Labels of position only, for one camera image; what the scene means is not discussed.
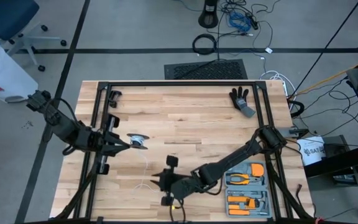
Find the black office chair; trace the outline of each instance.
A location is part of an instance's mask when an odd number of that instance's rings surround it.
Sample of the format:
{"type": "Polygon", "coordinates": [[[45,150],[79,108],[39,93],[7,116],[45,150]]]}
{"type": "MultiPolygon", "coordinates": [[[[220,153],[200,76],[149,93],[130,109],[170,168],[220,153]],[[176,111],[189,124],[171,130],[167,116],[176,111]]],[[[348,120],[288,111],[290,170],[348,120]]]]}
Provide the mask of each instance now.
{"type": "MultiPolygon", "coordinates": [[[[59,37],[31,36],[31,32],[39,27],[39,23],[28,33],[21,33],[39,8],[39,5],[34,0],[0,0],[0,39],[9,41],[13,45],[7,53],[13,55],[24,47],[35,65],[38,65],[38,63],[33,52],[35,50],[34,43],[46,40],[60,40],[62,46],[67,45],[67,42],[59,37]]],[[[40,27],[43,31],[48,31],[47,26],[42,25],[40,27]]],[[[43,72],[45,67],[39,65],[38,70],[43,72]]]]}

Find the butcher block tabletop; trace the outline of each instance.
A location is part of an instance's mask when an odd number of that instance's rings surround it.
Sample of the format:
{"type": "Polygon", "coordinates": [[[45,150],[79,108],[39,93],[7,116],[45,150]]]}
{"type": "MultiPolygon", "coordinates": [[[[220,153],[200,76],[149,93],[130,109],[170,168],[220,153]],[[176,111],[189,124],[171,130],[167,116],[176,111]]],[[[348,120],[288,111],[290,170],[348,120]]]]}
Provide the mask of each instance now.
{"type": "MultiPolygon", "coordinates": [[[[81,86],[75,114],[85,125],[90,125],[91,122],[98,82],[84,81],[81,86]]],[[[259,127],[257,114],[246,118],[233,107],[228,93],[239,85],[219,86],[219,81],[216,83],[215,86],[113,85],[114,90],[122,92],[117,107],[108,109],[108,113],[120,118],[119,127],[114,128],[113,132],[119,134],[125,142],[129,142],[127,133],[144,134],[150,139],[144,142],[148,150],[128,149],[116,157],[108,158],[109,174],[98,175],[92,220],[104,217],[104,220],[112,221],[170,221],[168,207],[160,205],[164,193],[150,181],[158,180],[158,177],[152,177],[152,174],[167,168],[167,155],[179,158],[176,173],[189,175],[194,168],[222,159],[250,139],[259,127]],[[135,189],[141,183],[145,185],[135,189]]],[[[277,128],[292,126],[281,81],[269,80],[266,84],[274,125],[277,128]]],[[[251,87],[243,88],[250,89],[247,102],[248,106],[255,109],[251,87]]],[[[105,91],[102,93],[96,127],[100,127],[104,94],[105,91]]],[[[260,90],[259,99],[266,124],[267,116],[260,90]]],[[[298,149],[292,142],[288,142],[288,146],[298,149]]],[[[299,193],[300,200],[305,210],[313,215],[313,204],[300,155],[284,147],[281,157],[288,189],[295,196],[298,184],[303,186],[299,193]]],[[[81,151],[75,151],[64,158],[51,217],[58,215],[75,194],[83,158],[84,153],[81,151]]],[[[258,154],[249,160],[264,162],[265,158],[264,155],[258,154]]],[[[217,191],[218,188],[219,184],[211,191],[217,191]]],[[[281,214],[285,217],[282,193],[277,186],[276,189],[281,214]]],[[[81,217],[85,215],[87,198],[88,191],[83,197],[81,217]]],[[[184,208],[188,221],[266,220],[229,218],[226,215],[224,190],[217,196],[192,194],[185,199],[184,208]]],[[[173,217],[175,220],[182,220],[181,209],[174,210],[173,217]]]]}

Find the black floor mat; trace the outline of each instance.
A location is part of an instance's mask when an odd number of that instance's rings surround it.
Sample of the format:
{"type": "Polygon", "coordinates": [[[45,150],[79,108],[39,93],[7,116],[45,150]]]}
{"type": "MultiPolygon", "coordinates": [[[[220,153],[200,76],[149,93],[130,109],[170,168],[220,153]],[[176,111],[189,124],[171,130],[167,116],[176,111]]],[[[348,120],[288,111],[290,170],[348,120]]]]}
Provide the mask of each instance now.
{"type": "Polygon", "coordinates": [[[242,59],[164,65],[166,80],[241,80],[248,79],[242,59]]]}

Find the toolbox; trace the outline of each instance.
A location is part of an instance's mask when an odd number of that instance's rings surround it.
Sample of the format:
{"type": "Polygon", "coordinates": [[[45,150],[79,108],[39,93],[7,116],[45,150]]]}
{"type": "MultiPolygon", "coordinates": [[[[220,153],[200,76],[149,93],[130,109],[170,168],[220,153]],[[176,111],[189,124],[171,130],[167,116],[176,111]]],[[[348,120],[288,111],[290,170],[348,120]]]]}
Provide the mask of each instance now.
{"type": "Polygon", "coordinates": [[[265,163],[243,161],[224,173],[226,213],[233,218],[270,218],[265,163]]]}

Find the black glove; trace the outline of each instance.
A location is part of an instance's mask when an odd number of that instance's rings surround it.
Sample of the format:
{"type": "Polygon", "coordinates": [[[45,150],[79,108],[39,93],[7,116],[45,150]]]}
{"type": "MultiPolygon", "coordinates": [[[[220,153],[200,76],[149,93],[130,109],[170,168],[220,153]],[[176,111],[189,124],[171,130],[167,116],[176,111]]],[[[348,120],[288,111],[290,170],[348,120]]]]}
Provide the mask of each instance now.
{"type": "Polygon", "coordinates": [[[233,101],[235,109],[241,111],[241,113],[244,114],[247,118],[251,118],[255,114],[255,111],[247,106],[248,92],[248,89],[242,92],[242,87],[240,86],[238,91],[233,88],[232,91],[229,93],[229,96],[233,101]]]}

